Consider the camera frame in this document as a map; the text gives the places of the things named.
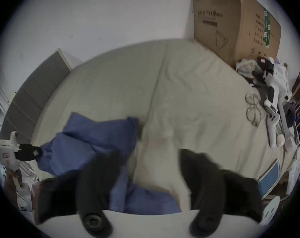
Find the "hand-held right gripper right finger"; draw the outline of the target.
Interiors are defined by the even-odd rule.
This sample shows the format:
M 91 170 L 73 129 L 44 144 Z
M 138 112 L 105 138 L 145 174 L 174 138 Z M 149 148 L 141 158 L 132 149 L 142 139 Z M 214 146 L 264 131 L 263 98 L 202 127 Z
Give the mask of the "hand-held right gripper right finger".
M 191 191 L 191 210 L 199 210 L 189 230 L 194 237 L 208 237 L 224 214 L 262 220 L 258 183 L 230 170 L 220 169 L 204 153 L 179 150 L 183 179 Z

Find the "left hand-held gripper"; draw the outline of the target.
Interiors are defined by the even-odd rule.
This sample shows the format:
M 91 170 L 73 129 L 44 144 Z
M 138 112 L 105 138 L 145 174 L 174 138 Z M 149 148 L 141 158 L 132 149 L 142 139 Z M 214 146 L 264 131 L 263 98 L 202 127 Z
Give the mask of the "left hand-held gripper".
M 20 160 L 16 158 L 16 153 L 19 150 L 19 144 L 17 143 L 17 131 L 14 131 L 10 135 L 9 140 L 0 140 L 0 163 L 7 169 L 17 173 L 20 169 Z M 41 147 L 29 145 L 29 161 L 39 161 L 43 155 L 43 150 Z M 16 187 L 18 196 L 29 195 L 29 186 L 25 183 L 20 184 L 19 179 L 13 177 L 13 183 Z

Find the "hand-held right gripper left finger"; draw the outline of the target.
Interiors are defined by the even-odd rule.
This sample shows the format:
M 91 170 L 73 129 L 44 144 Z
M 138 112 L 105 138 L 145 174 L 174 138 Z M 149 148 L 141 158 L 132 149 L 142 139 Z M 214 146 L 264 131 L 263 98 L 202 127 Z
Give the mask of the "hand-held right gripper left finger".
M 112 225 L 103 210 L 109 209 L 110 193 L 120 174 L 120 154 L 95 155 L 81 170 L 41 180 L 35 189 L 34 221 L 79 215 L 92 236 L 110 236 Z

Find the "person's left hand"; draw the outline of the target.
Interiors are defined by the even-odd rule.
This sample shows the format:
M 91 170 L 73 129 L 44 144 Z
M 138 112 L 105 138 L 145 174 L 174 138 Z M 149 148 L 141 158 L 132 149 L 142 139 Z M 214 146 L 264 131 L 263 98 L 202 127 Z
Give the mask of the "person's left hand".
M 20 186 L 22 186 L 22 174 L 20 170 L 12 171 L 10 169 L 7 169 L 6 172 L 6 179 L 4 182 L 4 191 L 7 195 L 8 199 L 11 201 L 11 203 L 15 206 L 17 210 L 19 209 L 18 203 L 17 203 L 17 189 L 14 184 L 13 178 L 16 178 L 18 180 L 18 183 Z

